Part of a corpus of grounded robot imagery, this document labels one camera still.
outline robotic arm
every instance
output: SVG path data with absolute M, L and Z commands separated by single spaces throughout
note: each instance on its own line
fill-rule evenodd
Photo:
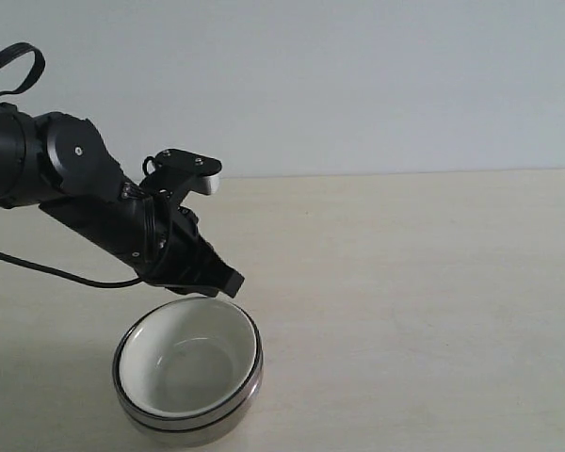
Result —
M 29 89 L 44 67 L 40 51 L 29 44 L 0 52 L 0 68 L 28 52 L 36 56 L 32 71 L 18 89 L 0 96 Z M 32 118 L 15 105 L 0 103 L 0 207 L 38 204 L 137 274 L 130 282 L 90 285 L 145 282 L 182 295 L 223 292 L 234 297 L 243 276 L 219 258 L 199 233 L 198 218 L 182 206 L 190 191 L 211 195 L 218 189 L 220 162 L 167 149 L 148 157 L 143 170 L 138 185 L 126 177 L 89 120 L 57 112 Z M 0 253 L 0 259 L 18 265 L 47 268 L 5 256 Z

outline beige table surface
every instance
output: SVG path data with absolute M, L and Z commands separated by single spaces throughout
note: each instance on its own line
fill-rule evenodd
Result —
M 262 392 L 206 451 L 565 451 L 565 170 L 225 180 L 193 196 L 247 283 Z M 35 208 L 0 250 L 128 269 Z M 152 451 L 110 365 L 175 296 L 0 263 L 0 451 Z

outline black strap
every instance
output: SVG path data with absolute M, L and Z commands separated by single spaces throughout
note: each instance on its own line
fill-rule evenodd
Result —
M 0 97 L 6 94 L 21 94 L 23 92 L 26 92 L 36 84 L 36 82 L 40 79 L 42 73 L 44 72 L 44 68 L 46 67 L 46 61 L 44 60 L 44 55 L 41 53 L 41 51 L 33 45 L 28 44 L 27 42 L 12 44 L 6 49 L 0 51 L 0 70 L 18 57 L 22 57 L 29 52 L 33 52 L 35 57 L 34 65 L 29 70 L 29 74 L 18 88 L 12 91 L 0 91 Z

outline white wall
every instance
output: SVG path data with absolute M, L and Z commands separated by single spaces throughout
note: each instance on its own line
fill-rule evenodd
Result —
M 130 175 L 166 147 L 229 176 L 565 166 L 565 1 L 0 0 L 18 40 L 48 60 L 20 107 L 91 118 Z

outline metal bowl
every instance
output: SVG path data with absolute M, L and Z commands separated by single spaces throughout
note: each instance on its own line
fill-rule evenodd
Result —
M 196 341 L 210 348 L 185 349 Z M 232 370 L 222 371 L 223 365 Z M 130 328 L 115 351 L 112 374 L 135 428 L 159 443 L 191 447 L 241 422 L 259 392 L 263 365 L 260 334 L 245 311 L 218 299 L 180 299 Z M 166 386 L 165 393 L 155 389 Z

